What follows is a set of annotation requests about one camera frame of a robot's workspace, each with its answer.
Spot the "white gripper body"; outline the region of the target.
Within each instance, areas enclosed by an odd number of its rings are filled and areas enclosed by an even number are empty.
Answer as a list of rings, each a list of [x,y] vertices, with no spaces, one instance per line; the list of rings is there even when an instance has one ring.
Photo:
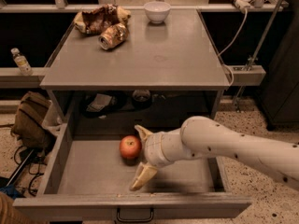
[[[144,138],[144,156],[146,161],[156,168],[163,168],[174,162],[166,151],[173,143],[173,135],[165,132],[148,133]]]

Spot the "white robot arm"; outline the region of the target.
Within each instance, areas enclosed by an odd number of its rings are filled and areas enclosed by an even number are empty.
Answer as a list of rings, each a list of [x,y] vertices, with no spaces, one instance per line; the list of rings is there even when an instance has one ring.
[[[143,188],[158,170],[177,161],[227,157],[299,190],[299,146],[238,133],[213,119],[195,116],[180,128],[153,133],[136,125],[145,160],[136,170],[130,190]]]

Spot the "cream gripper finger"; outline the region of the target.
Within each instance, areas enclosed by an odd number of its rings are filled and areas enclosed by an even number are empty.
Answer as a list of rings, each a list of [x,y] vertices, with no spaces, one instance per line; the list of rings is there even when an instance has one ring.
[[[157,167],[149,163],[140,162],[130,185],[130,191],[137,191],[143,188],[157,174],[157,172]]]
[[[152,132],[141,125],[136,125],[135,129],[137,130],[140,140],[142,143],[146,142],[148,138],[152,135]]]

